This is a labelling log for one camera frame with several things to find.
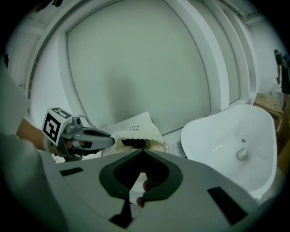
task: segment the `white wall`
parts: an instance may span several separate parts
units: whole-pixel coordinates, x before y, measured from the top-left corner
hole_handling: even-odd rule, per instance
[[[72,112],[60,78],[57,39],[55,34],[46,44],[32,82],[29,118],[30,122],[39,129],[48,108],[57,106]]]
[[[197,46],[161,0],[119,1],[90,15],[68,33],[68,54],[97,127],[148,111],[166,134],[210,114]]]
[[[203,60],[208,80],[211,114],[229,107],[227,67],[222,51],[207,22],[187,0],[164,0],[191,34]]]
[[[249,68],[250,91],[258,92],[260,89],[260,72],[251,33],[236,13],[228,9],[225,10],[225,14],[234,26],[244,48]]]
[[[276,83],[277,65],[274,50],[287,53],[283,42],[270,22],[261,22],[248,26],[255,45],[260,70],[260,92],[269,94]]]
[[[237,71],[237,63],[232,46],[222,26],[207,8],[207,6],[203,2],[196,0],[189,0],[189,2],[203,16],[210,29],[212,30],[214,36],[216,37],[218,45],[221,48],[222,56],[227,68],[227,77],[230,91],[229,101],[232,103],[240,98],[240,83]]]
[[[216,0],[204,0],[205,5],[210,9],[212,14],[221,24],[223,30],[225,31],[227,38],[232,46],[239,76],[240,83],[240,101],[247,101],[249,99],[250,92],[250,75],[249,67],[247,64],[246,54],[242,45],[242,42],[232,25],[231,21],[228,19],[224,13],[221,6],[219,6]]]

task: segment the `robotic arm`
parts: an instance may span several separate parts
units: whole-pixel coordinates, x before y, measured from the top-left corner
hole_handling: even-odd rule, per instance
[[[93,127],[84,127],[80,117],[73,117],[58,107],[47,110],[42,132],[57,147],[58,155],[66,161],[81,160],[83,155],[95,154],[114,144],[110,134]],[[73,149],[66,148],[67,140],[72,141]],[[84,146],[79,145],[80,141],[84,142]]]

